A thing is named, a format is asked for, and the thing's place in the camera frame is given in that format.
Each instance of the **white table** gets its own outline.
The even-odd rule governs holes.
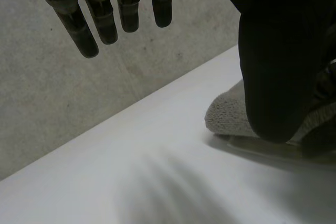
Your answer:
[[[1,181],[0,224],[117,224],[116,177],[164,145],[216,189],[228,224],[336,223],[335,173],[206,144],[221,148],[206,109],[240,79],[234,47]]]

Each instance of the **gray wall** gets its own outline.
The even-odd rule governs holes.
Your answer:
[[[99,55],[85,59],[44,0],[0,0],[0,179],[237,43],[229,0],[173,0],[165,29],[151,0],[139,9],[136,33],[122,31],[116,11],[118,42],[97,40]]]

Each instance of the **white surface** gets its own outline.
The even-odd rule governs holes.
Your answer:
[[[240,78],[234,47],[3,180],[0,224],[117,224],[116,182],[165,148],[216,191],[223,223],[335,223],[335,173],[209,146],[225,149],[205,128],[206,109]]]

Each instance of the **gray sock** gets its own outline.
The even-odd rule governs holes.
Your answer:
[[[311,112],[288,143],[299,143],[306,134],[332,119],[335,115],[336,103]],[[210,131],[217,134],[257,137],[247,120],[242,80],[212,102],[206,112],[205,123]]]

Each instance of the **knitted sock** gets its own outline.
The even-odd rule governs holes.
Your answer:
[[[330,127],[330,124],[331,122],[333,122],[335,115],[336,103],[330,103],[312,111],[308,114],[301,127],[298,129],[293,138],[287,142],[287,144],[299,146],[300,148],[302,148],[302,140],[307,139],[308,136],[308,141],[305,142],[309,143],[313,138],[315,142],[313,143],[312,148],[314,150],[317,149],[317,152],[320,152],[319,149],[325,149],[324,146],[326,146],[326,144],[321,141],[327,139],[330,136],[333,137],[331,131],[336,132],[336,127]],[[263,148],[263,151],[266,148],[277,148],[278,150],[280,150],[284,146],[261,141],[260,139],[258,139],[258,136],[253,132],[248,122],[245,110],[244,83],[242,80],[238,82],[235,86],[233,86],[229,91],[219,95],[212,102],[206,112],[205,123],[206,127],[216,134],[249,137],[250,141],[247,141],[246,138],[236,137],[236,141],[232,144],[237,146],[239,145],[242,149],[251,149],[251,145],[254,144],[254,150],[251,150],[251,152],[254,153],[260,152],[258,150],[258,147],[256,146],[258,144],[263,145],[262,147],[259,147],[259,149]],[[284,155],[286,151],[287,149],[284,148],[282,152],[280,152],[280,155]]]

